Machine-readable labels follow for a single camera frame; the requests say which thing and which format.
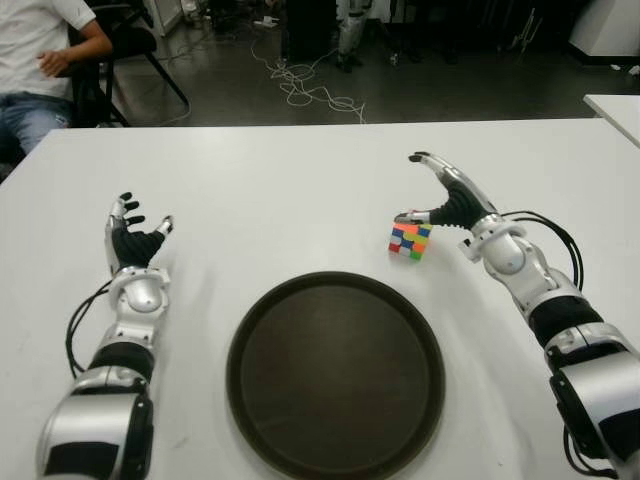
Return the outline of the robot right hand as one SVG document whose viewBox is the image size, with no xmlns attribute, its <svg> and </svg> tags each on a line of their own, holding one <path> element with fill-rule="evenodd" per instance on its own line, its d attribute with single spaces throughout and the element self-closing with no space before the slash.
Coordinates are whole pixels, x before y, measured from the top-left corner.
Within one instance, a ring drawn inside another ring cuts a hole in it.
<svg viewBox="0 0 640 480">
<path fill-rule="evenodd" d="M 408 159 L 429 168 L 446 189 L 448 197 L 435 209 L 400 213 L 394 219 L 396 223 L 449 226 L 470 231 L 483 218 L 498 214 L 479 187 L 453 164 L 427 152 L 415 152 Z"/>
</svg>

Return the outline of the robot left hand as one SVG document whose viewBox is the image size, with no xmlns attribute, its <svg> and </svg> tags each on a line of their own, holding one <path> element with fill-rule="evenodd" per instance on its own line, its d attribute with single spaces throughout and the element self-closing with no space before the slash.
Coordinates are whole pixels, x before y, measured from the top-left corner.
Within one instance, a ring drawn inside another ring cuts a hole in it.
<svg viewBox="0 0 640 480">
<path fill-rule="evenodd" d="M 167 215 L 152 231 L 132 231 L 132 226 L 146 219 L 144 215 L 130 216 L 139 206 L 133 194 L 125 192 L 117 197 L 107 216 L 105 250 L 112 277 L 129 267 L 147 268 L 174 229 L 174 219 Z"/>
</svg>

